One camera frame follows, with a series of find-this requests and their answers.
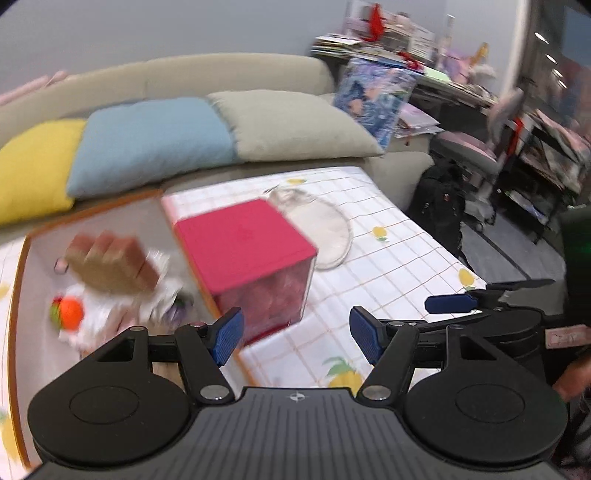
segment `beige sofa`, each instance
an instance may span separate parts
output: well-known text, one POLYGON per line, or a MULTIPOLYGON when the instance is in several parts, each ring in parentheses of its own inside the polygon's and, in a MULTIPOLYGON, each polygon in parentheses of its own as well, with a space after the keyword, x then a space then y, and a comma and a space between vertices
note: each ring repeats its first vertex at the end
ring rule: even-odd
MULTIPOLYGON (((335 86, 326 65, 310 57, 280 54, 222 53, 169 57, 70 76, 0 107, 0 147, 41 122, 88 116, 94 110, 147 99, 204 96, 221 90, 290 90, 325 95, 335 86)), ((393 141, 374 158, 250 163, 200 170, 159 186, 179 191, 221 181, 282 171, 328 166, 362 167, 401 209, 408 206, 421 173, 432 164, 428 136, 393 141)), ((81 202, 77 208, 85 207, 81 202)), ((30 224, 0 231, 0 244, 30 224)))

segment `backpack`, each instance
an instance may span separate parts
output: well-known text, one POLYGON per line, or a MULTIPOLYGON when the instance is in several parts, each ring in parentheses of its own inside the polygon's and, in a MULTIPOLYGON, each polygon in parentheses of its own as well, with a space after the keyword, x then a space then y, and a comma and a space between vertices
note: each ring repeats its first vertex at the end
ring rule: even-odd
POLYGON ((461 222, 466 209, 462 171, 443 160, 418 181, 407 215, 456 258, 462 253, 461 222))

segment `chair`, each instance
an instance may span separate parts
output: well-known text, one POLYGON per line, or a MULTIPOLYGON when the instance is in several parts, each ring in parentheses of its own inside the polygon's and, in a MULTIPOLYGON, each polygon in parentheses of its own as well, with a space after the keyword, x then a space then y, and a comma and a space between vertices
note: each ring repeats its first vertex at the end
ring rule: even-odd
POLYGON ((483 180, 478 191, 466 198, 466 214, 478 221, 481 231, 484 229, 484 222, 492 223, 495 219, 495 209, 489 198, 506 160, 504 153, 497 158, 494 150, 501 141, 505 123, 518 113, 523 96, 523 90, 514 89, 491 107, 486 121, 489 136, 486 143, 462 132, 447 131, 436 135, 431 141, 434 152, 475 173, 471 183, 475 179, 483 180))

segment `pink box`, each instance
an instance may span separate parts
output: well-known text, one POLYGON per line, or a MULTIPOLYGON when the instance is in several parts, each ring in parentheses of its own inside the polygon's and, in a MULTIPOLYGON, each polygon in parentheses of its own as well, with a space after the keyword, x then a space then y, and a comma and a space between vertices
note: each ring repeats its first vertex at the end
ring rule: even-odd
POLYGON ((265 200, 181 220, 175 228, 219 311, 242 308, 245 343, 301 320, 317 251, 265 200))

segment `yellow pillow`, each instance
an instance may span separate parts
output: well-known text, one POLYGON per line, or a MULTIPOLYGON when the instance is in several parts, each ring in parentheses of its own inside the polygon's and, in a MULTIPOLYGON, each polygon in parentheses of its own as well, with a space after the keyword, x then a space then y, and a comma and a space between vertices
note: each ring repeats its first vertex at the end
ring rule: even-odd
POLYGON ((66 183, 86 120, 39 124, 0 150, 0 225, 72 208, 66 183))

